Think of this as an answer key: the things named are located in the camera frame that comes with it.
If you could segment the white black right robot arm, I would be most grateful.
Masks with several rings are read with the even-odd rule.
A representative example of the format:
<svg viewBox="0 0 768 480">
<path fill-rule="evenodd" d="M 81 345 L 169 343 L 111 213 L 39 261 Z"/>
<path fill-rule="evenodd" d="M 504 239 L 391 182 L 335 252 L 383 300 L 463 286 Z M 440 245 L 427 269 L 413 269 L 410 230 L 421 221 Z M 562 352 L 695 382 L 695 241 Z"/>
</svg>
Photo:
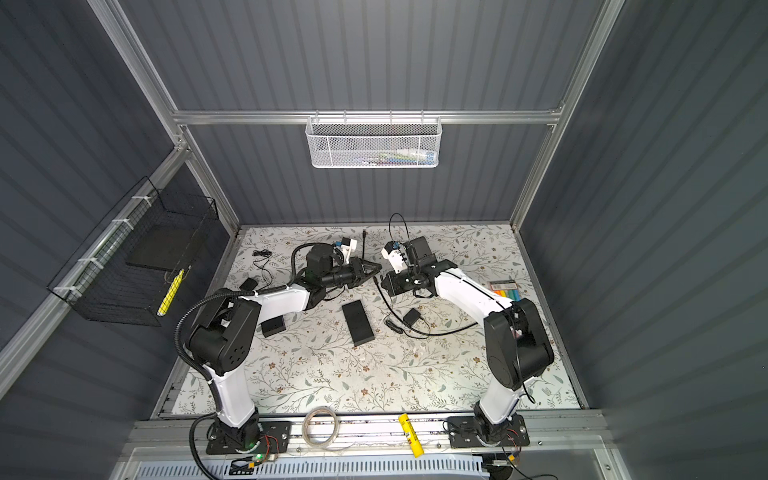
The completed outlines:
<svg viewBox="0 0 768 480">
<path fill-rule="evenodd" d="M 532 301 L 501 296 L 451 261 L 391 271 L 374 283 L 390 297 L 425 289 L 457 306 L 479 325 L 491 372 L 488 388 L 474 407 L 476 424 L 484 429 L 506 423 L 526 393 L 529 379 L 541 376 L 554 363 L 554 349 Z"/>
</svg>

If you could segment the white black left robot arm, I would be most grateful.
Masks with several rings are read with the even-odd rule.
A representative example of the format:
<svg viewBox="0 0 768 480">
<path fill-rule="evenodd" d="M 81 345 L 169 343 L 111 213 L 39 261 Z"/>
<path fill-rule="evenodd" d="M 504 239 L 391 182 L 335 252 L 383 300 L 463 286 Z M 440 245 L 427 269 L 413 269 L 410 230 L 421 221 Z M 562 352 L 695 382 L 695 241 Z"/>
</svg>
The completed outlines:
<svg viewBox="0 0 768 480">
<path fill-rule="evenodd" d="M 259 325 L 311 310 L 325 299 L 328 289 L 356 288 L 381 269 L 379 263 L 353 257 L 327 272 L 304 268 L 285 285 L 263 291 L 222 288 L 195 303 L 177 323 L 174 346 L 179 358 L 208 385 L 214 416 L 235 430 L 255 418 L 243 363 Z"/>
</svg>

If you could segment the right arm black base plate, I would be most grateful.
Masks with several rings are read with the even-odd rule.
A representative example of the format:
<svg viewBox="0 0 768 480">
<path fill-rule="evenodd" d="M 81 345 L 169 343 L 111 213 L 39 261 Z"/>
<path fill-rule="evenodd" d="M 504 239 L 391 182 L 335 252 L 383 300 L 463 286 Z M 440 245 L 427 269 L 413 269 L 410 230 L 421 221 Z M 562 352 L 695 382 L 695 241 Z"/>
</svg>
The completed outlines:
<svg viewBox="0 0 768 480">
<path fill-rule="evenodd" d="M 475 416 L 452 416 L 443 421 L 443 429 L 454 449 L 522 448 L 530 445 L 525 420 L 518 413 L 497 425 L 488 424 Z"/>
</svg>

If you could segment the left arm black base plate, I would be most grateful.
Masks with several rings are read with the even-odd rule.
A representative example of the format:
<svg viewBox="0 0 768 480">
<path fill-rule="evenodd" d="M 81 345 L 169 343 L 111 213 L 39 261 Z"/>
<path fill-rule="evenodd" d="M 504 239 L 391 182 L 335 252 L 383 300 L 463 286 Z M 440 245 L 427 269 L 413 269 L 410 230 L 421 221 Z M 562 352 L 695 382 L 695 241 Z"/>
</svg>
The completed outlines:
<svg viewBox="0 0 768 480">
<path fill-rule="evenodd" d="M 206 433 L 208 455 L 282 454 L 287 451 L 292 423 L 250 421 L 240 428 L 215 420 Z"/>
</svg>

